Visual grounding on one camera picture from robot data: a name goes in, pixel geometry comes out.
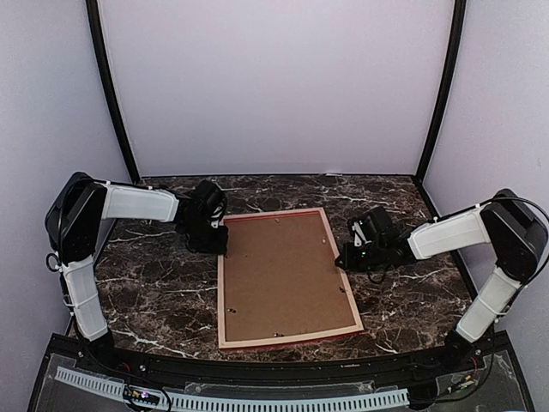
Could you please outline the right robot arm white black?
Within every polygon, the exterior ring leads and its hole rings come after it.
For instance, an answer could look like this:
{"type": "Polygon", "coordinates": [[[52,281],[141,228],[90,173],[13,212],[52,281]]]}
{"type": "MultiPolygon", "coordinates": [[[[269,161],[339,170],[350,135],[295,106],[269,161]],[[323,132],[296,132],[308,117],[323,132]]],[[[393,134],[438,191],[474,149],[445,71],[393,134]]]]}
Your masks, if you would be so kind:
{"type": "Polygon", "coordinates": [[[465,256],[476,250],[492,258],[484,265],[489,274],[450,332],[455,340],[438,352],[437,363],[447,373],[469,361],[468,344],[503,318],[548,265],[548,213],[510,189],[409,229],[377,207],[349,219],[347,230],[352,239],[341,247],[335,266],[355,273],[416,264],[451,252],[465,256]]]}

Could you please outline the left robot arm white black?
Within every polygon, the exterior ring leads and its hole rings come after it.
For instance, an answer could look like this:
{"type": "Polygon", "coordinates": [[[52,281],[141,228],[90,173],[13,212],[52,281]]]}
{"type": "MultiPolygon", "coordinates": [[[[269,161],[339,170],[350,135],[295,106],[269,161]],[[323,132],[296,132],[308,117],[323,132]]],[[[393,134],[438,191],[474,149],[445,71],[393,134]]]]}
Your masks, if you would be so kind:
{"type": "Polygon", "coordinates": [[[60,273],[67,306],[83,338],[94,342],[109,332],[94,274],[102,221],[172,223],[188,251],[219,256],[227,251],[228,229],[221,223],[226,208],[225,192],[208,180],[177,194],[74,173],[48,210],[45,229],[52,248],[48,257],[57,260],[48,269],[60,273]]]}

